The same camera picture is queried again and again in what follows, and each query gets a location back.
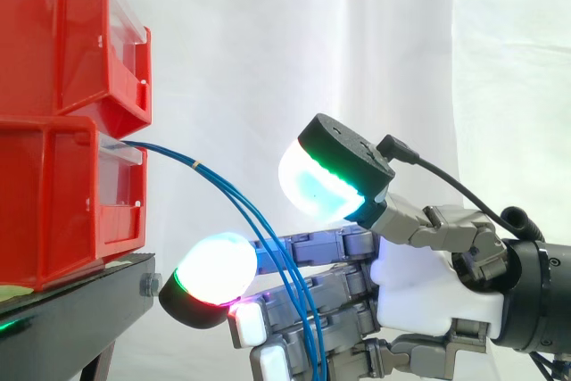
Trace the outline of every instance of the robotic hand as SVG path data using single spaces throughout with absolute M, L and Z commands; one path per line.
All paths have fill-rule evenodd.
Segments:
M 530 352 L 534 360 L 543 359 L 554 378 L 569 379 L 567 246 L 545 244 L 518 208 L 498 217 L 393 137 L 373 146 L 343 124 L 318 115 L 288 152 L 292 156 L 286 154 L 285 160 L 289 156 L 294 161 L 287 168 L 280 165 L 280 181 L 292 202 L 318 216 L 333 213 L 356 223 L 279 239 L 299 267 L 335 264 L 306 278 L 319 310 L 331 381 L 382 378 L 394 370 L 452 379 L 456 352 L 485 352 L 488 337 L 497 345 Z M 308 155 L 312 161 L 305 168 Z M 394 177 L 388 165 L 392 159 L 431 170 L 481 211 L 456 206 L 420 210 L 387 193 Z M 325 177 L 310 174 L 317 164 L 328 172 Z M 500 240 L 491 218 L 519 239 Z M 283 262 L 283 250 L 252 245 L 257 274 L 275 272 L 273 260 Z M 174 311 L 169 290 L 161 294 L 163 307 L 185 322 L 192 309 Z M 256 381 L 312 378 L 302 320 L 283 286 L 241 299 L 218 317 L 227 315 L 234 346 L 253 347 Z M 381 327 L 410 334 L 391 343 L 365 339 Z M 556 361 L 536 352 L 553 353 Z

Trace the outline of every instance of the glowing fingertip sensor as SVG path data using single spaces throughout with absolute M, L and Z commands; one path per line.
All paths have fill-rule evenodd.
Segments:
M 319 165 L 297 140 L 285 151 L 278 176 L 293 205 L 325 222 L 343 219 L 365 202 L 357 189 Z
M 252 283 L 256 251 L 238 234 L 198 242 L 159 293 L 162 308 L 187 326 L 206 329 L 226 320 L 228 310 Z
M 248 240 L 226 232 L 199 241 L 175 270 L 178 283 L 194 298 L 222 305 L 240 297 L 258 269 Z

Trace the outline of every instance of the red storage bin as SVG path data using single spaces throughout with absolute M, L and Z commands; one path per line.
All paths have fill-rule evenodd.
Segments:
M 0 114 L 151 123 L 151 36 L 122 0 L 0 0 Z
M 146 153 L 89 118 L 0 117 L 0 285 L 42 290 L 145 244 Z

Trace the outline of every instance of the green led light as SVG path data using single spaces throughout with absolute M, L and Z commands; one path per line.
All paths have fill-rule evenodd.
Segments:
M 289 200 L 298 209 L 325 222 L 345 218 L 365 202 L 357 189 L 323 168 L 297 140 L 285 151 L 278 175 Z
M 174 276 L 175 276 L 175 281 L 180 286 L 180 288 L 188 293 L 188 291 L 186 290 L 186 287 L 182 286 L 182 283 L 180 282 L 180 279 L 178 278 L 178 269 L 175 269 Z
M 18 322 L 19 322 L 19 320 L 15 320 L 15 321 L 9 321 L 8 323 L 3 324 L 2 326 L 0 326 L 0 332 L 2 332 L 3 330 L 6 330 L 8 327 L 15 325 Z

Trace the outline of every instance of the white curtain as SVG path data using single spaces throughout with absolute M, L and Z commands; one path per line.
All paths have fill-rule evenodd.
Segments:
M 571 244 L 571 0 L 455 0 L 453 94 L 462 181 Z M 542 379 L 492 348 L 501 379 Z

